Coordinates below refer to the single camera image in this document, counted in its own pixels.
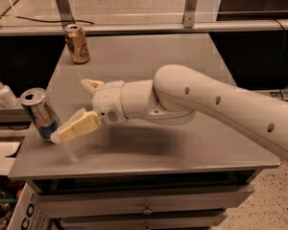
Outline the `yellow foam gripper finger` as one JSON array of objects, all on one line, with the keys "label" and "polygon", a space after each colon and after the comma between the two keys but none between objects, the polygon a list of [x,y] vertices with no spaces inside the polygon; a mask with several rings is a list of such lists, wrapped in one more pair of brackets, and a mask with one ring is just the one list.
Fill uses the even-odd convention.
[{"label": "yellow foam gripper finger", "polygon": [[105,83],[100,80],[83,79],[81,84],[86,91],[94,95]]},{"label": "yellow foam gripper finger", "polygon": [[55,144],[67,143],[97,130],[101,124],[102,119],[94,110],[81,108],[51,134],[50,140]]}]

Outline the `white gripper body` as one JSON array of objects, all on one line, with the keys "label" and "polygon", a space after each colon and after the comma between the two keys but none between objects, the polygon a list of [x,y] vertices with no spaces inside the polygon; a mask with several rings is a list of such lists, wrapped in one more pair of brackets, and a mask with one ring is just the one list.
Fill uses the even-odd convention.
[{"label": "white gripper body", "polygon": [[104,124],[117,125],[126,122],[121,101],[124,84],[121,80],[107,82],[93,94],[93,109],[100,115]]}]

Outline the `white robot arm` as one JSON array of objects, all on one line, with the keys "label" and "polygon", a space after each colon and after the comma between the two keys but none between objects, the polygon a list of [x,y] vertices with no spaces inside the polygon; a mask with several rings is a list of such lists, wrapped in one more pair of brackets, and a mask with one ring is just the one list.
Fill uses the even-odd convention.
[{"label": "white robot arm", "polygon": [[288,162],[288,103],[210,78],[177,64],[159,68],[151,80],[104,83],[82,80],[91,93],[91,111],[80,109],[51,134],[66,143],[100,125],[141,119],[153,124],[182,125],[197,111],[237,130]]}]

